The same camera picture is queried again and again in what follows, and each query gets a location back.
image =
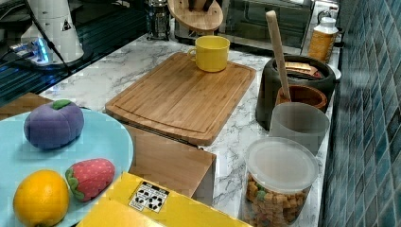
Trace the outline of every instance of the printed label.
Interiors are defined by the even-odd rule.
[[[330,60],[333,44],[336,40],[336,33],[325,34],[320,31],[313,31],[312,40],[307,55],[320,61],[328,62]]]
[[[142,182],[129,202],[129,206],[139,211],[143,211],[146,207],[159,213],[165,204],[168,193],[168,191],[151,183]]]

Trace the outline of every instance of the toy fruit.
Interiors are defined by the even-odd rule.
[[[39,170],[18,185],[14,194],[15,216],[32,227],[54,226],[68,210],[68,186],[62,176],[53,170]]]
[[[114,165],[109,160],[90,159],[69,167],[65,179],[79,201],[89,201],[113,181],[114,172]]]
[[[37,148],[59,148],[80,136],[83,123],[80,107],[70,100],[61,99],[33,110],[26,118],[24,133]]]

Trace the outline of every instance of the marble countertop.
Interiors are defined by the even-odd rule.
[[[191,47],[175,41],[148,41],[146,36],[142,36],[40,95],[51,99],[68,98],[79,106],[104,112],[106,102],[170,55],[186,52]],[[202,147],[218,157],[213,206],[233,217],[237,217],[239,211],[245,151],[253,141],[268,136],[268,132],[256,122],[254,112],[262,71],[270,59],[230,51],[229,61],[254,68],[256,77],[215,142]],[[330,119],[331,113],[332,100],[326,113]],[[303,211],[292,226],[318,226],[327,146],[328,136],[317,155],[319,177],[312,184]]]

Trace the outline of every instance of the dark pot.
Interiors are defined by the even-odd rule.
[[[323,79],[299,79],[295,75],[288,73],[288,84],[305,85],[321,91],[327,97],[327,102],[336,85],[336,75],[333,70],[322,61],[299,55],[286,55],[285,61],[309,63],[316,67],[322,74]],[[259,87],[259,95],[256,104],[256,121],[265,129],[270,129],[271,113],[276,103],[278,90],[281,88],[280,76],[277,71],[275,58],[266,63],[263,69],[262,79]]]

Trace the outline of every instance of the wooden utensil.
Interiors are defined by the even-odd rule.
[[[281,86],[283,87],[284,96],[291,101],[289,94],[287,70],[284,61],[283,47],[281,43],[280,30],[277,24],[277,17],[274,10],[266,12],[266,20],[268,21],[269,34],[271,43],[273,46],[274,57],[277,63],[277,70],[281,80]]]

